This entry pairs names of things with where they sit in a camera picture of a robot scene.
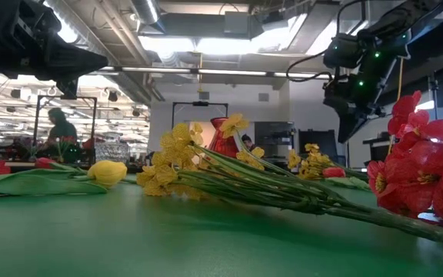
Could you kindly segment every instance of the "desk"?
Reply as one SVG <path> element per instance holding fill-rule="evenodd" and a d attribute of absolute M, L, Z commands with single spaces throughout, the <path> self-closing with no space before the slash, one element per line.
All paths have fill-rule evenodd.
<path fill-rule="evenodd" d="M 443 244 L 327 215 L 144 197 L 124 184 L 106 195 L 0 197 L 0 276 L 439 277 Z"/>

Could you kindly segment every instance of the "metal frame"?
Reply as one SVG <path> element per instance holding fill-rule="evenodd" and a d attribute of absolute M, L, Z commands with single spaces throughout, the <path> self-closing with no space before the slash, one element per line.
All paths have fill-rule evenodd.
<path fill-rule="evenodd" d="M 176 105 L 193 105 L 194 107 L 208 107 L 210 105 L 222 105 L 225 107 L 225 117 L 228 117 L 228 103 L 209 103 L 209 102 L 173 102 L 172 103 L 172 128 L 174 128 L 175 106 Z"/>
<path fill-rule="evenodd" d="M 35 125 L 34 125 L 34 139 L 33 139 L 33 145 L 37 145 L 37 131 L 38 131 L 38 116 L 40 114 L 41 106 L 40 106 L 40 100 L 42 98 L 48 98 L 48 99 L 54 99 L 54 98 L 60 98 L 64 100 L 70 100 L 69 98 L 63 97 L 63 96 L 47 96 L 47 95 L 38 95 L 37 96 L 37 108 L 35 109 Z M 97 115 L 97 101 L 98 99 L 96 97 L 77 97 L 74 100 L 78 99 L 91 99 L 93 100 L 93 117 L 92 117 L 92 134 L 90 136 L 92 140 L 92 149 L 95 148 L 95 116 Z"/>

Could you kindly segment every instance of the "green leaf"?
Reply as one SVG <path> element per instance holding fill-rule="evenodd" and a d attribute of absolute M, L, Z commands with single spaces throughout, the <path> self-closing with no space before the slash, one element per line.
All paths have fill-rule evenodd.
<path fill-rule="evenodd" d="M 361 189 L 361 190 L 370 191 L 367 182 L 362 181 L 355 177 L 350 177 L 350 178 L 332 177 L 332 178 L 326 178 L 325 181 L 330 182 L 332 185 L 341 186 L 348 189 Z"/>
<path fill-rule="evenodd" d="M 44 175 L 0 175 L 0 194 L 4 195 L 61 195 L 70 193 L 97 194 L 107 189 L 92 182 L 72 179 L 52 179 Z"/>

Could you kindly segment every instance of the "yellow tulip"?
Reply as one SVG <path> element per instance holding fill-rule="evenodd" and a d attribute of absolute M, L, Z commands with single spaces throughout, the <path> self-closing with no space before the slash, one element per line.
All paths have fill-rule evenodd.
<path fill-rule="evenodd" d="M 237 131 L 249 127 L 249 121 L 242 118 L 242 114 L 237 113 L 230 115 L 221 126 L 220 131 L 223 132 L 223 138 L 227 139 L 235 135 Z"/>
<path fill-rule="evenodd" d="M 122 162 L 100 161 L 88 170 L 88 177 L 108 189 L 117 185 L 128 173 L 128 168 Z"/>

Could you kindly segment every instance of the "cable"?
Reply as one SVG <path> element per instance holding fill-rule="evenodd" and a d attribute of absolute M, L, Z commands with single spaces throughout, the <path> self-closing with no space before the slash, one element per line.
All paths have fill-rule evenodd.
<path fill-rule="evenodd" d="M 320 76 L 320 75 L 327 75 L 327 76 L 329 77 L 329 81 L 331 82 L 333 78 L 332 78 L 332 74 L 331 74 L 330 72 L 319 72 L 319 73 L 316 73 L 316 74 L 314 74 L 313 76 L 311 76 L 311 77 L 307 77 L 307 78 L 292 78 L 292 77 L 290 77 L 290 70 L 291 70 L 292 68 L 294 68 L 296 65 L 301 64 L 302 62 L 306 62 L 306 61 L 308 61 L 308 60 L 311 60 L 311 59 L 313 59 L 313 58 L 317 58 L 318 56 L 323 55 L 325 52 L 326 52 L 326 51 L 324 50 L 323 52 L 320 52 L 320 53 L 315 54 L 315 55 L 307 56 L 307 57 L 305 57 L 305 58 L 301 58 L 301 59 L 299 59 L 298 61 L 292 63 L 292 64 L 288 67 L 288 69 L 286 70 L 286 78 L 287 78 L 289 81 L 292 81 L 292 82 L 306 82 L 306 81 L 310 81 L 310 80 L 312 80 L 312 79 L 315 79 L 315 78 L 317 78 L 317 77 Z"/>
<path fill-rule="evenodd" d="M 218 14 L 219 14 L 219 15 L 222 14 L 222 9 L 223 9 L 223 7 L 225 7 L 226 5 L 230 5 L 230 6 L 234 7 L 235 10 L 236 10 L 237 12 L 240 12 L 240 11 L 238 10 L 237 6 L 233 5 L 232 3 L 223 3 L 223 5 L 221 5 L 221 7 L 220 7 L 220 10 L 218 11 Z"/>

